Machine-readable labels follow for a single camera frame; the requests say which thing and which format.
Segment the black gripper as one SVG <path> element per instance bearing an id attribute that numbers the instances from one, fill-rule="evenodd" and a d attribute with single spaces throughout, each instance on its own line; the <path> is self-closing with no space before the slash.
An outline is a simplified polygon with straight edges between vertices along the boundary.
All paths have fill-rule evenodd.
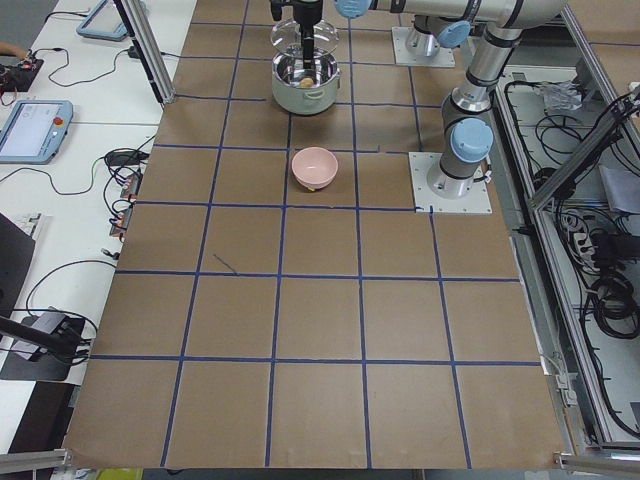
<path id="1" fill-rule="evenodd" d="M 303 69 L 314 68 L 315 32 L 313 26 L 302 24 L 318 24 L 322 20 L 322 0 L 271 0 L 270 12 L 276 22 L 282 20 L 283 9 L 287 6 L 293 8 L 293 18 L 300 25 L 301 48 Z"/>

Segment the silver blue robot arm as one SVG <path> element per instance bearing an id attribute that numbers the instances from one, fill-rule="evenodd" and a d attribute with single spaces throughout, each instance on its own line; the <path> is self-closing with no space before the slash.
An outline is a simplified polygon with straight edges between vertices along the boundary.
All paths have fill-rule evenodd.
<path id="1" fill-rule="evenodd" d="M 465 78 L 442 105 L 445 148 L 427 174 L 431 191 L 457 200 L 467 195 L 479 164 L 486 159 L 494 133 L 483 119 L 492 102 L 489 92 L 497 84 L 521 34 L 553 19 L 564 1 L 335 1 L 337 12 L 348 19 L 370 10 L 411 13 L 428 34 L 446 48 L 459 46 L 476 21 L 485 22 Z"/>
<path id="2" fill-rule="evenodd" d="M 453 50 L 469 36 L 468 19 L 447 20 L 416 15 L 411 27 L 393 27 L 394 60 L 401 66 L 453 68 Z"/>

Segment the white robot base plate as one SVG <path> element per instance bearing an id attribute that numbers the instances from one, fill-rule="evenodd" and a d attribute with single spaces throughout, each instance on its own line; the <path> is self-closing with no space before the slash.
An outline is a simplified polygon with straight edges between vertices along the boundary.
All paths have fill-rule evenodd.
<path id="1" fill-rule="evenodd" d="M 460 215 L 492 213 L 482 170 L 468 179 L 448 177 L 440 167 L 439 152 L 410 152 L 409 165 L 415 211 Z"/>

